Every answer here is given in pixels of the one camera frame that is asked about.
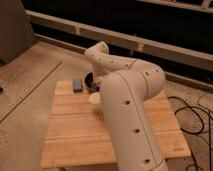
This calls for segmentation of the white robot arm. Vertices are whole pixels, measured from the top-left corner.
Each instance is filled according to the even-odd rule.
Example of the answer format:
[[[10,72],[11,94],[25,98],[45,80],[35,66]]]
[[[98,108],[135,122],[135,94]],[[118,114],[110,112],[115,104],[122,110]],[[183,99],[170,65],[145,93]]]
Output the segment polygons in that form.
[[[144,102],[161,92],[165,74],[160,66],[111,55],[106,43],[85,51],[100,83],[101,109],[119,171],[168,171]]]

